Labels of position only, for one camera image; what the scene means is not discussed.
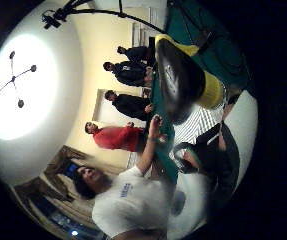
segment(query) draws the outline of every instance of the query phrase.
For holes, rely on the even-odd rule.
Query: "yellow object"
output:
[[[170,43],[172,43],[174,46],[176,46],[178,49],[180,49],[182,52],[184,52],[185,54],[189,55],[190,57],[194,56],[199,51],[199,48],[196,45],[179,44],[177,42],[174,42],[174,40],[169,35],[166,35],[166,34],[158,34],[158,35],[156,35],[155,36],[155,45],[161,39],[168,40]]]
[[[224,85],[214,75],[206,71],[204,73],[204,91],[196,103],[206,109],[215,109],[223,103],[225,94]]]

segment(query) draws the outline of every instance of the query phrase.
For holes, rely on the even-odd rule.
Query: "hair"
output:
[[[105,63],[103,63],[103,68],[105,69],[105,71],[110,71],[110,70],[109,70],[109,66],[110,66],[111,64],[112,64],[111,62],[105,62]]]
[[[119,54],[123,54],[123,49],[125,49],[124,47],[118,46],[117,47],[117,53]]]
[[[83,198],[92,199],[95,197],[96,193],[84,182],[82,176],[79,174],[78,169],[80,167],[85,166],[79,166],[78,168],[76,168],[72,176],[75,189]]]
[[[113,90],[108,90],[108,91],[106,91],[106,93],[104,94],[104,97],[105,97],[106,100],[109,100],[109,97],[110,97],[111,95],[113,95],[113,94],[115,94],[115,92],[114,92]]]
[[[87,129],[87,127],[86,127],[88,123],[90,123],[90,122],[86,122],[86,123],[85,123],[84,130],[85,130],[86,133],[92,134],[92,133]]]

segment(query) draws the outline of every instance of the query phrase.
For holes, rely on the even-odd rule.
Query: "black shirt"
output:
[[[116,109],[131,118],[138,118],[142,121],[147,120],[148,114],[144,111],[150,104],[150,99],[127,94],[120,94],[112,102]]]

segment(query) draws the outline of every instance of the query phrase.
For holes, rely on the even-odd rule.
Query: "hand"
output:
[[[127,126],[127,127],[134,127],[134,122],[128,122],[128,123],[126,124],[126,126]]]
[[[144,111],[145,111],[146,113],[150,113],[150,112],[153,111],[153,109],[154,109],[154,106],[153,106],[152,103],[150,103],[149,105],[147,105],[147,106],[145,107]]]
[[[160,115],[155,114],[150,122],[149,137],[156,138],[160,135],[160,126],[162,126],[163,119]]]

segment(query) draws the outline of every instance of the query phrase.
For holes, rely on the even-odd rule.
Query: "white t-shirt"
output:
[[[134,166],[95,197],[92,219],[111,238],[134,229],[166,229],[171,198],[168,184],[144,178]]]

